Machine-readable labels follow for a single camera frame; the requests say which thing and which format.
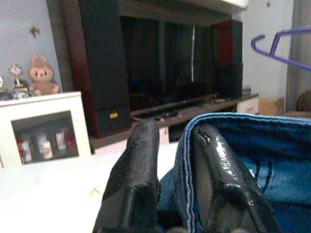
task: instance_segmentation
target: blue clothes hanger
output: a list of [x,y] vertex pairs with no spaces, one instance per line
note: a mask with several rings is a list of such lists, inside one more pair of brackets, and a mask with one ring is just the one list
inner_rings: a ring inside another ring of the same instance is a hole
[[287,58],[275,55],[277,45],[278,45],[280,38],[282,36],[293,35],[293,34],[303,34],[303,33],[311,33],[311,26],[309,25],[307,27],[301,27],[301,28],[297,28],[297,29],[283,30],[283,31],[276,33],[274,40],[273,40],[273,43],[272,43],[272,46],[271,46],[271,49],[270,49],[270,52],[263,51],[263,50],[258,49],[256,47],[256,43],[260,40],[263,40],[266,37],[264,34],[261,34],[255,38],[253,38],[251,41],[251,46],[252,46],[252,49],[257,53],[260,53],[264,56],[278,60],[280,62],[284,62],[284,63],[290,64],[290,65],[293,65],[293,66],[296,66],[296,67],[299,67],[302,69],[306,69],[307,71],[311,72],[311,66],[308,66],[306,64],[303,64],[303,63],[300,63],[297,61],[294,61],[292,59],[287,59]]

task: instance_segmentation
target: stuffed toy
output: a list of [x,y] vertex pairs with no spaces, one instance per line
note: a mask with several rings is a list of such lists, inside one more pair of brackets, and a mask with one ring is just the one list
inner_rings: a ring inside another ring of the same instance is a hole
[[34,54],[31,58],[31,66],[28,72],[33,83],[30,90],[37,96],[55,94],[59,87],[54,82],[54,70],[45,56]]

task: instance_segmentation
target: blue jeans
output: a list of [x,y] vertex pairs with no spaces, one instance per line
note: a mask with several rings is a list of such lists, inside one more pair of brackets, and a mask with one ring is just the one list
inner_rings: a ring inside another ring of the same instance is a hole
[[216,127],[257,180],[284,232],[311,232],[311,120],[212,113],[186,126],[174,168],[161,180],[158,209],[179,213],[183,227],[201,232],[190,154],[198,124]]

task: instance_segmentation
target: window curtain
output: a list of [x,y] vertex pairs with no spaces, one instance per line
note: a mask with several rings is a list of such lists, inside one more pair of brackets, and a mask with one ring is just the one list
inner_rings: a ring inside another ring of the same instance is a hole
[[[295,0],[293,28],[311,25],[311,1]],[[292,36],[290,58],[311,66],[311,33]],[[311,89],[311,72],[288,66],[286,111],[296,110],[296,101]]]

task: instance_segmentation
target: white wall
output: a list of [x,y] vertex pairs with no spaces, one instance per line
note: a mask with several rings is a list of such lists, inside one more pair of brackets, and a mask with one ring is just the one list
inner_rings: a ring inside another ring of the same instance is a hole
[[[29,32],[32,26],[40,29],[36,38]],[[0,0],[0,75],[5,88],[12,90],[14,87],[14,78],[8,74],[8,66],[12,63],[22,66],[22,79],[31,83],[27,73],[34,53],[48,58],[55,70],[55,81],[62,90],[46,1]]]
[[[286,94],[287,65],[255,53],[251,39],[266,34],[258,48],[270,51],[276,32],[292,27],[294,0],[249,0],[247,10],[233,18],[243,22],[243,85],[252,87],[262,98],[280,98]],[[287,57],[290,37],[282,37],[276,54]]]

